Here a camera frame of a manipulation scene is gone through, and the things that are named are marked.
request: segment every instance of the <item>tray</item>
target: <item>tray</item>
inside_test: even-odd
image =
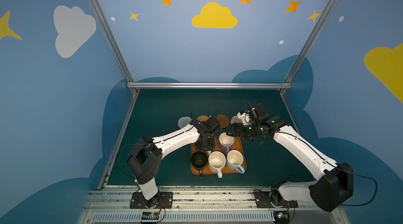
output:
[[[242,149],[241,140],[240,140],[238,137],[235,137],[235,139],[234,139],[234,145],[232,146],[232,149],[231,149],[231,150],[237,150],[237,151],[239,151],[239,152],[242,154],[242,156],[243,156],[243,163],[241,164],[241,166],[246,170],[245,155],[243,154],[243,149]],[[224,151],[221,151],[221,149],[220,149],[218,136],[216,136],[216,148],[215,148],[215,151],[220,151],[220,152],[223,153],[224,156],[226,157],[225,152],[224,152]],[[192,156],[194,152],[196,152],[195,146],[194,146],[194,144],[191,144],[190,156]],[[193,173],[194,175],[199,175],[199,170],[198,170],[198,169],[194,168],[194,167],[192,166],[192,164],[190,164],[190,167],[191,167],[191,171],[192,171],[192,173]],[[224,168],[223,168],[223,170],[222,170],[221,172],[222,172],[223,174],[225,174],[225,173],[239,173],[239,172],[237,172],[237,171],[235,171],[235,170],[231,170],[230,168],[228,168],[227,165],[224,166]],[[209,169],[209,167],[208,167],[208,164],[207,164],[207,165],[204,167],[204,169],[203,169],[203,175],[209,175],[209,174],[215,174],[215,175],[217,175],[217,173],[214,173],[214,172],[210,171],[210,169]]]

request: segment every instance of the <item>purple mug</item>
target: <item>purple mug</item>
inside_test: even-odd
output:
[[[228,154],[228,152],[232,149],[233,145],[234,145],[234,137],[227,136],[225,132],[221,133],[221,135],[219,136],[220,150]]]

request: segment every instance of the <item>yellow cloud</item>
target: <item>yellow cloud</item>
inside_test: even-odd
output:
[[[192,25],[197,28],[232,28],[237,23],[238,19],[231,14],[230,9],[214,2],[204,5],[200,15],[192,19]]]
[[[403,102],[403,44],[394,49],[377,47],[370,50],[364,64],[401,102]]]

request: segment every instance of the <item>blue mug handle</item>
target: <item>blue mug handle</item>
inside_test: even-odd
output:
[[[245,169],[242,166],[238,166],[237,169],[235,169],[235,171],[239,172],[240,174],[244,174],[245,173]]]

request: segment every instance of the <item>black mounting plate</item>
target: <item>black mounting plate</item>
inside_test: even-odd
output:
[[[255,202],[257,208],[274,208],[274,206],[270,202],[269,194],[270,192],[262,192],[262,191],[254,191]],[[288,203],[290,203],[290,208],[297,208],[298,203],[296,201],[285,201],[286,204],[281,206],[280,208],[288,208]]]
[[[159,199],[162,200],[162,206],[165,209],[172,208],[172,196],[172,192],[160,192]],[[131,209],[146,209],[145,206],[147,205],[148,202],[145,201],[141,192],[133,193],[129,206]]]

